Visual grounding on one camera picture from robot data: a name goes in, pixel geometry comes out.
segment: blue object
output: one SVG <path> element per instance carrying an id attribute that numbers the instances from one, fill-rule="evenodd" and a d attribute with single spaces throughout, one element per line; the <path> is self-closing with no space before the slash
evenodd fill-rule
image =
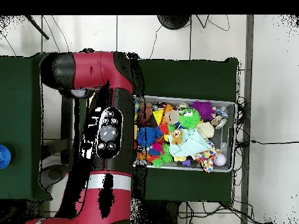
<path id="1" fill-rule="evenodd" d="M 161 136 L 163 136 L 163 133 L 159 126 L 155 127 L 155 132 L 156 132 L 157 138 L 160 138 Z"/>
<path id="2" fill-rule="evenodd" d="M 180 122 L 177 122 L 177 123 L 175 124 L 175 128 L 177 129 L 179 126 L 180 126 Z"/>
<path id="3" fill-rule="evenodd" d="M 150 149 L 150 150 L 149 150 L 149 154 L 150 154 L 150 155 L 160 155 L 160 152 L 157 151 L 157 150 L 155 150 L 155 149 Z"/>
<path id="4" fill-rule="evenodd" d="M 191 161 L 190 161 L 190 160 L 184 160 L 184 161 L 182 162 L 182 165 L 183 165 L 183 166 L 190 167 L 190 166 L 191 166 Z"/>
<path id="5" fill-rule="evenodd" d="M 0 169 L 5 168 L 11 161 L 11 153 L 7 147 L 0 145 Z"/>
<path id="6" fill-rule="evenodd" d="M 155 141 L 156 138 L 160 138 L 163 136 L 159 126 L 152 128 L 152 127 L 141 127 L 137 132 L 137 142 L 142 147 L 150 147 Z"/>
<path id="7" fill-rule="evenodd" d="M 224 111 L 222 111 L 221 109 L 216 109 L 216 112 L 219 115 L 222 115 L 223 117 L 228 118 L 228 115 Z"/>

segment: red robot arm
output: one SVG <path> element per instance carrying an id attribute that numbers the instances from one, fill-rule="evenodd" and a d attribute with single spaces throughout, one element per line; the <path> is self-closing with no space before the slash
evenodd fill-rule
<path id="1" fill-rule="evenodd" d="M 49 54 L 41 81 L 55 89 L 99 88 L 86 116 L 79 160 L 69 173 L 60 210 L 54 218 L 25 224 L 127 223 L 133 173 L 133 80 L 121 52 Z"/>

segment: white floor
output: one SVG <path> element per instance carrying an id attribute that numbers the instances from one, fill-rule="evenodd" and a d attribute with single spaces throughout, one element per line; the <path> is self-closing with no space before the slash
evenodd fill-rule
<path id="1" fill-rule="evenodd" d="M 201 21 L 206 21 L 207 15 L 198 15 Z M 41 26 L 41 16 L 33 16 Z M 61 52 L 67 52 L 67 45 L 59 28 L 51 16 L 45 16 L 53 36 Z M 156 31 L 160 28 L 157 16 L 118 16 L 118 32 L 116 37 L 116 16 L 54 16 L 67 40 L 69 50 L 80 51 L 83 48 L 93 48 L 97 51 L 135 52 L 141 58 L 149 58 L 155 41 Z M 240 69 L 245 68 L 245 40 L 246 15 L 228 15 L 229 31 L 223 31 L 207 22 L 202 28 L 196 15 L 192 16 L 192 54 L 191 59 L 224 61 L 229 57 L 236 57 L 240 62 Z M 225 15 L 211 15 L 210 20 L 218 26 L 227 29 L 228 20 Z M 49 40 L 43 39 L 43 51 L 58 51 L 47 23 L 43 21 L 43 29 Z M 15 50 L 17 56 L 29 57 L 41 51 L 40 33 L 25 19 L 11 22 L 3 32 Z M 189 59 L 190 26 L 180 30 L 161 28 L 157 32 L 154 52 L 151 58 L 169 60 Z M 0 54 L 13 56 L 12 49 L 0 35 Z M 244 85 L 244 71 L 240 74 L 241 85 Z M 60 138 L 61 96 L 44 86 L 44 138 Z M 44 164 L 59 163 L 59 157 L 52 156 Z M 241 160 L 237 157 L 236 167 Z M 53 197 L 45 206 L 45 216 L 53 216 L 60 207 L 62 194 L 67 178 L 54 185 L 50 191 Z M 241 186 L 235 188 L 236 200 L 241 200 Z M 190 203 L 197 216 L 204 216 L 201 202 Z M 207 212 L 218 207 L 217 203 L 205 203 Z M 182 204 L 180 212 L 186 212 L 186 205 Z M 179 224 L 186 224 L 186 220 L 178 219 Z M 206 218 L 193 218 L 192 224 L 240 224 L 240 219 L 229 211 L 221 211 Z"/>

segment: gray plastic bin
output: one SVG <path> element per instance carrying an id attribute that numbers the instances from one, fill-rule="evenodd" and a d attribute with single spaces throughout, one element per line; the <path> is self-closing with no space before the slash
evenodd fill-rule
<path id="1" fill-rule="evenodd" d="M 156 96 L 145 96 L 144 99 L 134 97 L 136 100 L 140 102 L 152 103 L 155 104 L 157 102 L 166 102 L 176 107 L 178 104 L 185 102 L 190 106 L 195 99 L 181 99 L 181 98 L 168 98 L 168 97 L 156 97 Z M 198 100 L 199 102 L 207 102 L 208 100 Z M 228 101 L 212 101 L 211 105 L 213 107 L 219 108 L 225 106 L 228 110 L 228 118 L 227 123 L 221 129 L 215 129 L 214 136 L 209 138 L 215 145 L 216 149 L 221 149 L 222 145 L 227 144 L 227 152 L 224 155 L 227 157 L 227 162 L 224 166 L 218 167 L 214 165 L 212 172 L 224 172 L 227 173 L 232 170 L 234 166 L 234 157 L 235 157 L 235 139 L 236 139 L 236 128 L 237 128 L 237 105 L 233 102 Z M 147 167 L 155 168 L 151 163 L 146 161 L 136 161 L 134 162 L 135 166 L 137 163 L 141 163 L 142 165 L 147 165 Z M 170 164 L 164 164 L 162 167 L 155 169 L 177 169 L 177 170 L 197 170 L 203 171 L 200 163 L 197 163 L 195 160 L 191 161 L 191 166 L 186 167 L 182 166 L 180 162 L 172 162 Z"/>

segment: green table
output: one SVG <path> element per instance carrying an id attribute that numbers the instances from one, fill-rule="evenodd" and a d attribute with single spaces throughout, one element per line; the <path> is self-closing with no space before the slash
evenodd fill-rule
<path id="1" fill-rule="evenodd" d="M 238 60 L 139 60 L 147 96 L 236 102 Z M 232 172 L 206 173 L 169 169 L 134 170 L 146 177 L 146 200 L 231 200 Z"/>
<path id="2" fill-rule="evenodd" d="M 12 155 L 10 164 L 0 170 L 0 199 L 51 199 L 39 184 L 39 62 L 44 56 L 0 57 L 0 144 Z"/>
<path id="3" fill-rule="evenodd" d="M 0 170 L 0 199 L 49 200 L 38 182 L 40 160 L 39 62 L 0 57 L 0 144 L 12 152 L 11 164 Z M 235 58 L 225 62 L 139 60 L 145 95 L 236 102 Z M 143 173 L 134 169 L 134 173 Z M 148 169 L 146 200 L 223 201 L 231 199 L 232 173 Z"/>

